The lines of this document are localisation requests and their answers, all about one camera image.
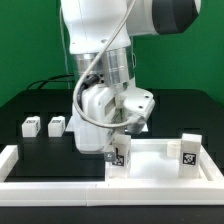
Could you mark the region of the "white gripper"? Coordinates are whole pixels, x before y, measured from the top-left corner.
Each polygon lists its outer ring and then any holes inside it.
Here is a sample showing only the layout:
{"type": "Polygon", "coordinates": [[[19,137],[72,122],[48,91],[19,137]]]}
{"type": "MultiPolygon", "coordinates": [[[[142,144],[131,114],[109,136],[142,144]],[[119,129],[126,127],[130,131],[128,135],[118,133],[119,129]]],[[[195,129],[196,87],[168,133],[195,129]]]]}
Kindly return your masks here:
{"type": "Polygon", "coordinates": [[[77,149],[83,154],[98,154],[106,150],[104,160],[114,162],[116,152],[109,145],[115,132],[130,124],[116,105],[114,91],[98,84],[82,84],[73,95],[72,116],[77,149]]]}

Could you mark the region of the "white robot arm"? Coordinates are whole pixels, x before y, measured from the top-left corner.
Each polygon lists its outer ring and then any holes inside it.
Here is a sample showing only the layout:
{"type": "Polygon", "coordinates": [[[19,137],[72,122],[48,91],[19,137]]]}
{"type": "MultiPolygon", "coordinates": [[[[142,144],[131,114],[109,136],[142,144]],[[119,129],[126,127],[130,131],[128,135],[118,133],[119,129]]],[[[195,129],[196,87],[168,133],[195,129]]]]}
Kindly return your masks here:
{"type": "Polygon", "coordinates": [[[139,134],[155,101],[135,84],[131,38],[177,34],[196,20],[201,0],[61,0],[79,80],[72,118],[77,149],[122,159],[124,133],[139,134]]]}

